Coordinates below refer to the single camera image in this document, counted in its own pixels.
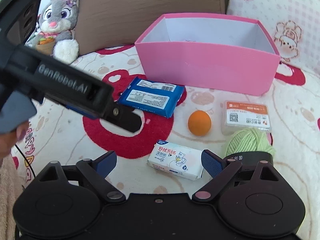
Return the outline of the person's left hand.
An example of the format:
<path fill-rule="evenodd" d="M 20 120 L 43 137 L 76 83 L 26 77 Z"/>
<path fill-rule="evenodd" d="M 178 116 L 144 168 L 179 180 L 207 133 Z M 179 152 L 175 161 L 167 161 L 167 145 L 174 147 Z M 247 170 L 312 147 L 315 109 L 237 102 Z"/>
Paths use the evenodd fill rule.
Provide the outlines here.
<path fill-rule="evenodd" d="M 20 124 L 20 126 L 18 126 L 12 132 L 1 134 L 0 136 L 1 165 L 3 164 L 3 159 L 11 153 L 11 149 L 13 148 L 13 146 L 25 137 L 25 134 L 28 128 L 29 128 L 29 121 L 26 121 Z"/>

